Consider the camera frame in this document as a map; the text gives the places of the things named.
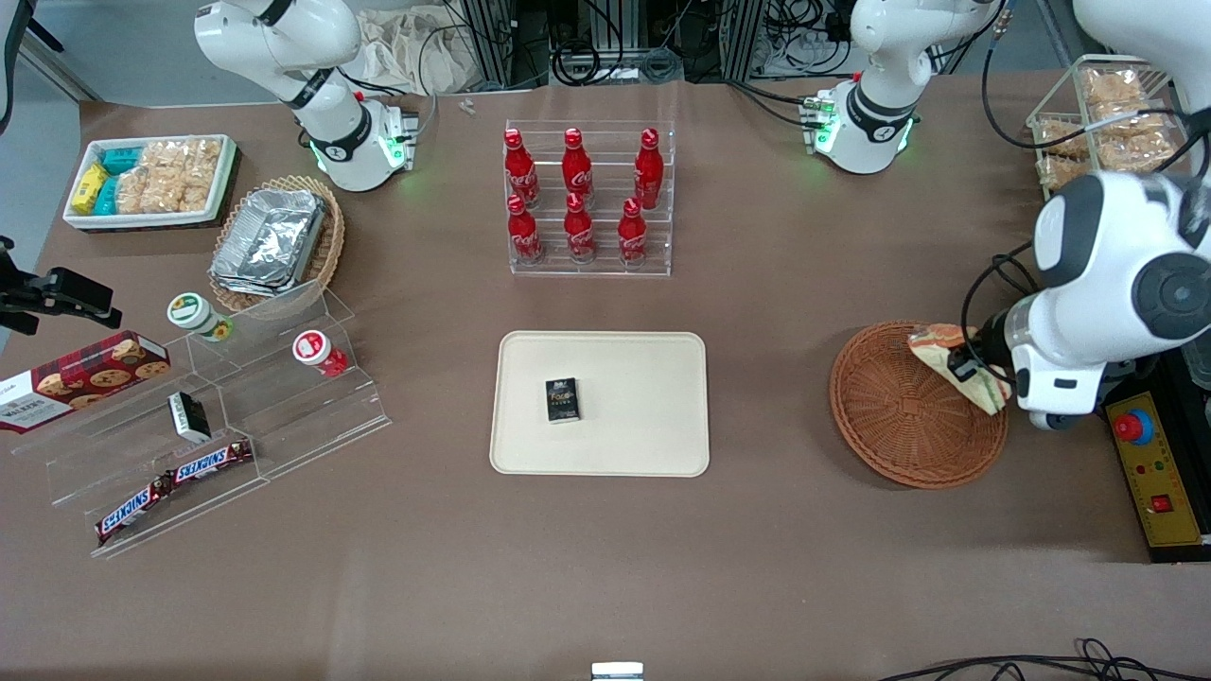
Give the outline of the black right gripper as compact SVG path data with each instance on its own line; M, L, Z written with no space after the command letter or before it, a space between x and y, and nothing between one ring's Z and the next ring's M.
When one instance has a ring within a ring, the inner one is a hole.
M78 316L110 330L121 327L124 314L113 307L113 291L78 271L56 267L45 275L2 268L1 326L19 334L35 334L44 316Z

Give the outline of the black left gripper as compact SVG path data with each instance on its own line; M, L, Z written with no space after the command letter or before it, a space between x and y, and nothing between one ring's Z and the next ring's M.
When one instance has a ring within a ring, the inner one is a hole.
M1015 382L1012 356L1008 342L1008 315L1010 307L995 311L980 327L972 347L949 349L949 374L963 384L972 379L987 379L991 374L1000 382Z

